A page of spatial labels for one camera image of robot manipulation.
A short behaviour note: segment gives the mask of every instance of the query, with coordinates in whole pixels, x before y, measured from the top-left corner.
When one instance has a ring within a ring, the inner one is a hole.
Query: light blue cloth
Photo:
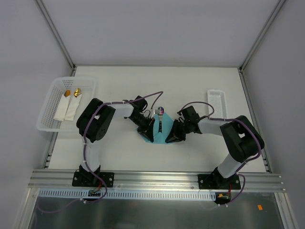
[[[153,142],[143,138],[145,142],[152,144],[167,144],[165,142],[167,136],[170,134],[170,131],[173,126],[173,120],[167,113],[164,113],[162,116],[162,132],[159,132],[159,116],[155,114],[155,121],[153,124]]]

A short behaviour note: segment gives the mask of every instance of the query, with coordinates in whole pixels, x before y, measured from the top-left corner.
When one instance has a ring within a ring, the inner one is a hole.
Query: white wall
[[[33,0],[0,1],[0,221],[10,229],[48,134],[35,128],[46,91],[68,65]]]
[[[278,0],[44,0],[76,64],[239,67]]]
[[[245,71],[254,110],[305,228],[305,1],[288,0]]]

